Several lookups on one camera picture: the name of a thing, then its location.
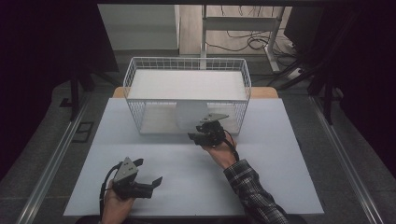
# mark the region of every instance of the plaid shirt sleeve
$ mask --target plaid shirt sleeve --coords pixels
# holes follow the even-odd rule
[[[285,211],[262,188],[259,175],[246,160],[238,161],[225,169],[224,174],[252,223],[289,223]]]

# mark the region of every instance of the white tabletop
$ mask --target white tabletop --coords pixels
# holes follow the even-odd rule
[[[236,137],[241,159],[260,174],[263,187],[290,214],[322,214],[281,99],[250,100]],[[163,176],[151,199],[137,199],[134,217],[227,217],[244,211],[222,170],[186,134],[140,135],[125,99],[110,99],[65,216],[99,214],[100,186],[109,169],[144,159],[136,181]]]

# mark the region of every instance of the wire basket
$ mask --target wire basket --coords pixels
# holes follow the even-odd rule
[[[140,133],[194,132],[208,113],[229,115],[239,134],[251,93],[246,61],[221,58],[132,58],[124,96]]]

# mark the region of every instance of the metal rail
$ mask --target metal rail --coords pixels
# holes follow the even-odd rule
[[[34,221],[35,215],[37,214],[37,211],[40,208],[40,205],[43,202],[48,189],[50,188],[50,184],[52,183],[52,180],[55,177],[59,166],[61,165],[64,154],[70,145],[70,142],[73,138],[74,133],[76,132],[76,129],[78,128],[78,124],[81,121],[82,116],[85,113],[90,97],[90,92],[85,92],[82,95],[81,109],[78,111],[76,118],[73,121],[70,121],[69,125],[67,126],[62,140],[56,147],[55,151],[52,153],[45,170],[38,179],[37,184],[35,185],[35,188],[32,191],[27,203],[22,209],[16,223],[32,223]]]
[[[332,125],[329,125],[328,122],[326,121],[322,113],[323,109],[320,102],[318,101],[318,98],[310,96],[309,99],[312,105],[314,106],[314,108],[316,109],[318,118],[323,126],[323,129],[326,132],[327,136],[329,137],[329,140],[332,143],[332,148],[334,149],[334,152],[337,155],[338,160],[340,161],[341,166],[344,169],[344,172],[346,173],[349,183],[352,186],[353,190],[355,191],[355,194],[361,203],[361,207],[363,208],[364,213],[366,214],[370,223],[372,224],[384,223],[381,216],[378,213],[375,202],[371,197],[370,192],[361,181],[361,178],[358,172],[356,171],[355,167],[353,166],[352,161],[348,157],[346,149],[341,143],[341,140],[338,137],[337,132],[335,131],[334,127]]]

